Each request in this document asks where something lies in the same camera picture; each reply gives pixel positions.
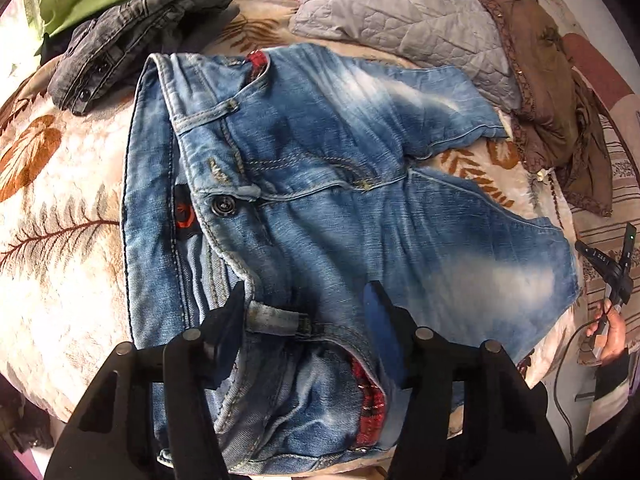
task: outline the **finger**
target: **finger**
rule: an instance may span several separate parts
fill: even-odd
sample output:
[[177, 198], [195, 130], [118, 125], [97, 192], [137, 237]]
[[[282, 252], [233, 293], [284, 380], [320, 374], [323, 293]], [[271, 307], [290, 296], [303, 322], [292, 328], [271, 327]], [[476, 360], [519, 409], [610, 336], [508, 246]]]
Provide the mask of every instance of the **finger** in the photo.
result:
[[601, 312], [608, 312], [611, 310], [611, 300], [609, 298], [605, 298], [605, 300], [600, 304]]
[[609, 330], [612, 332], [626, 332], [625, 320], [615, 308], [609, 311], [607, 319], [609, 320]]
[[596, 313], [593, 316], [594, 322], [587, 327], [586, 335], [591, 336], [598, 328], [598, 320], [602, 317], [602, 302], [596, 307]]

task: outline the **hand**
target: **hand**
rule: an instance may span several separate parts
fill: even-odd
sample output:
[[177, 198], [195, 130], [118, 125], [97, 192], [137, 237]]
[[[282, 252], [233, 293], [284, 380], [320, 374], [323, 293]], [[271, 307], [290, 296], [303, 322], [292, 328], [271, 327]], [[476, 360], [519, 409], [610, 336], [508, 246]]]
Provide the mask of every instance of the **hand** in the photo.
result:
[[[620, 313], [615, 308], [611, 308], [611, 301], [608, 298], [600, 302], [595, 317], [596, 320], [602, 317], [603, 305], [604, 312], [608, 312], [609, 332], [606, 335], [607, 342], [602, 349], [600, 359], [603, 365], [608, 365], [620, 357], [620, 354], [625, 350], [626, 324], [625, 320], [620, 316]], [[597, 322], [589, 325], [587, 328], [587, 336], [591, 336], [597, 328]]]

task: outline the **metal button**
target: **metal button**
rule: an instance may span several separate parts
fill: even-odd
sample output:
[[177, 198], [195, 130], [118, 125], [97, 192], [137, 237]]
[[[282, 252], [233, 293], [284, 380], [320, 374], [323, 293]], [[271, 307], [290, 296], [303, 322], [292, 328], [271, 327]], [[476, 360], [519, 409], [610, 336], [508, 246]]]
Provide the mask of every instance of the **metal button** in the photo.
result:
[[231, 216], [236, 213], [236, 200], [229, 195], [218, 195], [213, 199], [211, 209], [218, 216]]

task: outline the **striped fabric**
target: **striped fabric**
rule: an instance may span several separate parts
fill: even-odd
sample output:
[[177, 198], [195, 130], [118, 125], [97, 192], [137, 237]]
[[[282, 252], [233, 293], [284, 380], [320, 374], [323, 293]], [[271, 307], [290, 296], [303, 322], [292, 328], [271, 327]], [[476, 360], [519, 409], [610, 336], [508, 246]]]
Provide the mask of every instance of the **striped fabric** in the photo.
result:
[[[640, 226], [640, 180], [638, 168], [617, 128], [603, 115], [600, 115], [600, 122], [613, 169], [613, 215], [610, 218], [601, 218], [577, 207], [573, 207], [571, 211], [580, 240], [618, 259], [622, 251], [626, 223]], [[640, 294], [636, 294], [640, 290], [638, 244], [634, 248], [632, 258], [630, 274], [635, 281], [634, 293], [622, 310], [626, 321], [626, 342], [629, 351], [640, 347]], [[598, 302], [604, 297], [605, 283], [588, 262], [583, 261], [583, 268], [589, 314], [593, 317]]]

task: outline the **faded denim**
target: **faded denim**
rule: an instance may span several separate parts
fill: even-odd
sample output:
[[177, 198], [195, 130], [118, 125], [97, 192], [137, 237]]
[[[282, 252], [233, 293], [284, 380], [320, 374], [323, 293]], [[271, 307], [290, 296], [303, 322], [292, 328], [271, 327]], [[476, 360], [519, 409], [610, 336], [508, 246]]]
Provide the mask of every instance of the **faded denim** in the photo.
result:
[[[547, 218], [525, 220], [472, 181], [421, 165], [505, 135], [462, 72], [311, 44], [264, 53], [255, 80], [243, 58], [150, 56], [122, 235], [139, 348], [197, 326], [244, 280], [244, 341], [209, 406], [229, 468], [291, 474], [374, 457], [398, 438], [408, 394], [367, 338], [366, 282], [380, 280], [418, 325], [462, 344], [497, 339], [516, 361], [578, 283], [570, 246]], [[187, 239], [174, 214], [183, 184], [202, 230]], [[214, 211], [221, 196], [235, 199], [229, 216]], [[363, 432], [374, 420], [363, 415], [368, 392], [379, 395], [378, 432]], [[155, 416], [166, 446], [160, 388]], [[170, 462], [167, 451], [161, 459]]]

